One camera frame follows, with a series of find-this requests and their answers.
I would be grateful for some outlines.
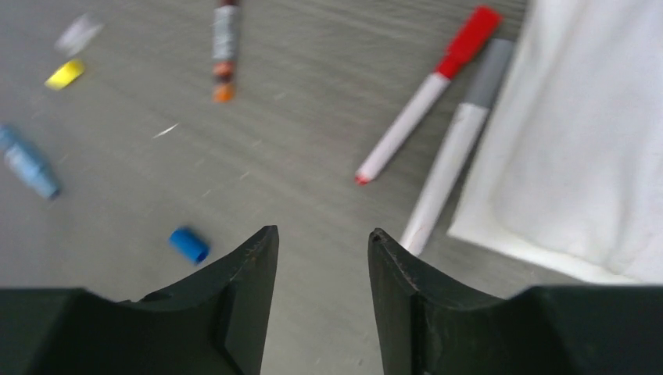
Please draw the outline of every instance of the white cloth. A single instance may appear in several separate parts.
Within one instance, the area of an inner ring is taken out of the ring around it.
[[[663,282],[663,1],[532,1],[451,236]]]

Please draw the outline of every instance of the red marker tip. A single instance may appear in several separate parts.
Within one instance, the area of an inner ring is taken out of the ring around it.
[[[371,180],[367,179],[364,176],[355,176],[354,177],[354,182],[356,182],[357,185],[359,185],[359,186],[364,186],[365,184],[368,184],[369,182],[371,182]]]
[[[486,43],[502,21],[502,16],[491,8],[481,5],[475,9],[465,26],[446,49],[446,56],[435,71],[452,79]]]

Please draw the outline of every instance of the gray marker cap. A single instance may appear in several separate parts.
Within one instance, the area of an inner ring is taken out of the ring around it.
[[[483,108],[493,106],[513,51],[513,41],[505,39],[492,39],[490,41],[475,79],[465,95],[465,103]]]

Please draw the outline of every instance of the clear plastic object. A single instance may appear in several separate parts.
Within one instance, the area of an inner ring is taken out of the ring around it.
[[[76,18],[68,29],[56,42],[56,50],[67,57],[72,57],[82,51],[90,41],[99,34],[103,23],[95,19],[90,13]]]

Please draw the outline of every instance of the light blue bottle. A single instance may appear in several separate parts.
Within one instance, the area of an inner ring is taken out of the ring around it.
[[[7,123],[0,123],[0,152],[5,164],[24,184],[46,199],[55,199],[60,187],[46,159]]]

